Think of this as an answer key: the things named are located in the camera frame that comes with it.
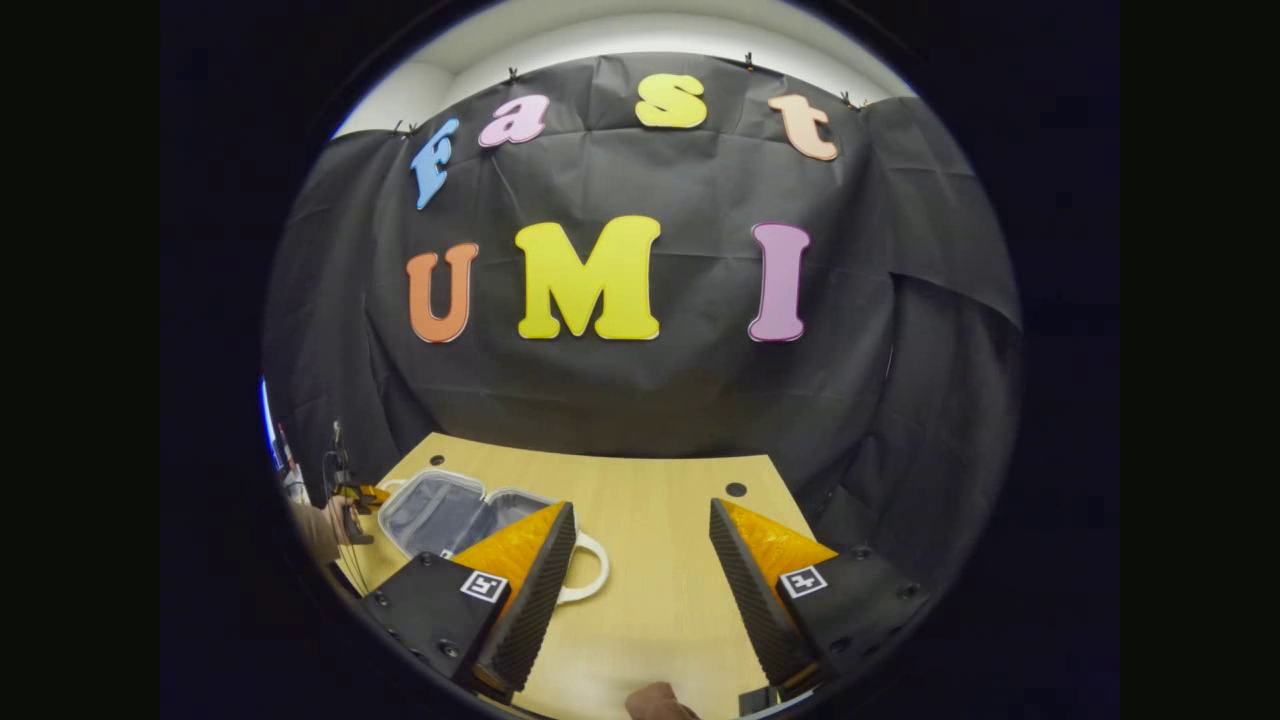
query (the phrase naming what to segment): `white case handle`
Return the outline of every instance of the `white case handle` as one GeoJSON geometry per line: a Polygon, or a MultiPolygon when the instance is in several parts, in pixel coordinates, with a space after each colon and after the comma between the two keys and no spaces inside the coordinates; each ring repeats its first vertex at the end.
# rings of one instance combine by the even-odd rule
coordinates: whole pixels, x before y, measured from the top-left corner
{"type": "Polygon", "coordinates": [[[556,598],[556,605],[591,597],[599,592],[602,587],[604,587],[604,580],[609,579],[609,553],[604,551],[604,546],[600,544],[600,541],[579,530],[577,539],[573,541],[573,547],[575,550],[581,547],[582,550],[596,556],[600,560],[600,574],[596,575],[594,580],[580,588],[561,588],[561,594],[556,598]]]}

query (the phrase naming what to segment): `orange soft pad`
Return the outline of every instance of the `orange soft pad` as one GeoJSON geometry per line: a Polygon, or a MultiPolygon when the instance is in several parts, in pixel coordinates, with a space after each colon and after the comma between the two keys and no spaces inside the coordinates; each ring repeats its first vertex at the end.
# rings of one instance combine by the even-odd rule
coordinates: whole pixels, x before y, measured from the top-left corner
{"type": "Polygon", "coordinates": [[[498,612],[498,618],[507,612],[511,601],[520,594],[520,587],[525,584],[529,569],[534,566],[538,551],[547,542],[547,533],[550,532],[552,523],[556,521],[563,505],[563,502],[557,502],[543,507],[453,556],[453,561],[458,565],[507,578],[507,582],[511,583],[511,594],[507,597],[507,603],[502,606],[502,611],[498,612]]]}
{"type": "Polygon", "coordinates": [[[773,591],[773,597],[778,597],[778,575],[808,568],[810,565],[831,560],[836,551],[814,542],[800,533],[769,520],[764,515],[756,515],[745,507],[739,507],[732,502],[722,500],[728,510],[728,516],[737,528],[737,534],[742,537],[756,568],[764,574],[764,582],[773,591]]]}

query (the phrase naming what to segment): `foam letter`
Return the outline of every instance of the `foam letter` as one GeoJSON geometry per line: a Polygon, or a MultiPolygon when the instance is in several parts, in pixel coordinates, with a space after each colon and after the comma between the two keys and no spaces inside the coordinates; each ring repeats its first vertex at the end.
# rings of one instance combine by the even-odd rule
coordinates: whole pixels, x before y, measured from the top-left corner
{"type": "Polygon", "coordinates": [[[480,146],[494,147],[503,142],[529,142],[547,126],[543,115],[552,101],[545,95],[517,97],[493,111],[497,120],[480,131],[480,146]]]}
{"type": "Polygon", "coordinates": [[[435,131],[431,140],[426,141],[426,145],[413,156],[413,161],[408,164],[410,169],[417,174],[419,210],[426,208],[428,201],[431,200],[435,191],[440,190],[440,186],[449,177],[449,173],[442,172],[438,165],[448,163],[453,155],[453,145],[449,143],[448,136],[453,135],[457,129],[457,118],[449,118],[449,122],[435,131]]]}
{"type": "Polygon", "coordinates": [[[471,315],[471,260],[480,254],[474,242],[454,245],[444,254],[449,264],[449,314],[436,318],[431,314],[431,270],[435,252],[424,252],[408,261],[408,322],[417,337],[426,342],[449,342],[462,334],[471,315]]]}
{"type": "Polygon", "coordinates": [[[636,91],[646,100],[636,102],[636,117],[649,127],[691,128],[707,119],[707,105],[695,97],[703,83],[692,76],[649,76],[636,91]]]}
{"type": "Polygon", "coordinates": [[[780,95],[769,99],[769,108],[782,111],[782,126],[791,145],[814,160],[835,160],[833,142],[818,137],[818,123],[827,122],[827,113],[809,106],[803,95],[780,95]]]}
{"type": "Polygon", "coordinates": [[[658,320],[649,314],[649,247],[660,232],[653,218],[614,218],[600,231],[585,265],[557,223],[539,223],[516,233],[516,246],[525,251],[525,319],[520,322],[520,336],[559,334],[550,307],[550,296],[556,296],[568,331],[581,337],[603,293],[596,334],[608,340],[658,337],[658,320]]]}
{"type": "Polygon", "coordinates": [[[800,255],[809,247],[809,233],[795,225],[760,223],[751,228],[764,254],[760,281],[760,313],[746,328],[756,342],[790,342],[804,334],[796,315],[800,300],[800,255]]]}

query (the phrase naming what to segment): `black fabric backdrop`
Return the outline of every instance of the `black fabric backdrop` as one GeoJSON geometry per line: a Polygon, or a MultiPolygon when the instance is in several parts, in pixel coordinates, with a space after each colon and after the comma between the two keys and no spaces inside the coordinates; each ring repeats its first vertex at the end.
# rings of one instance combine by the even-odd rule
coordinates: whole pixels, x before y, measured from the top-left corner
{"type": "MultiPolygon", "coordinates": [[[[443,313],[443,266],[431,296],[443,313]]],[[[628,54],[521,76],[413,133],[330,142],[279,249],[264,374],[314,498],[338,418],[369,482],[434,430],[575,454],[767,452],[820,541],[870,542],[937,585],[959,569],[998,491],[1020,346],[995,215],[922,101],[856,111],[767,69],[628,54]],[[636,85],[653,73],[698,77],[707,120],[641,126],[636,85]],[[765,104],[787,92],[831,118],[820,132],[840,149],[835,161],[790,145],[765,104]],[[530,94],[552,100],[545,131],[480,147],[493,110],[530,94]],[[420,211],[410,161],[448,118],[461,122],[448,181],[420,211]],[[650,260],[659,337],[607,341],[589,327],[580,338],[521,338],[516,232],[559,223],[585,261],[620,215],[662,224],[650,260]],[[762,222],[812,238],[795,342],[746,333],[762,272],[751,227],[762,222]],[[428,345],[410,327],[404,265],[461,242],[480,246],[470,322],[453,342],[428,345]]]]}

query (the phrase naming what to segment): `wooden table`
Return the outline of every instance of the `wooden table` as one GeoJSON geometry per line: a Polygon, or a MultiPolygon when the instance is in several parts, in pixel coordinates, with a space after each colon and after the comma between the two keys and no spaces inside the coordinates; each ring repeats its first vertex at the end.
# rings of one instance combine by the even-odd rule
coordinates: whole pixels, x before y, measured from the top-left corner
{"type": "MultiPolygon", "coordinates": [[[[431,468],[472,477],[486,489],[518,487],[577,509],[582,532],[609,553],[609,580],[596,594],[561,605],[525,691],[513,702],[564,719],[626,719],[632,691],[667,680],[704,720],[737,716],[737,696],[767,684],[733,596],[707,537],[710,498],[721,497],[813,537],[768,456],[707,460],[626,460],[513,450],[428,436],[379,483],[431,468]],[[726,486],[748,492],[730,497],[726,486]]],[[[371,591],[408,560],[375,516],[361,518],[375,537],[356,546],[360,578],[371,591]]],[[[351,548],[343,548],[351,557],[351,548]]],[[[566,584],[585,585],[599,569],[573,553],[566,584]]]]}

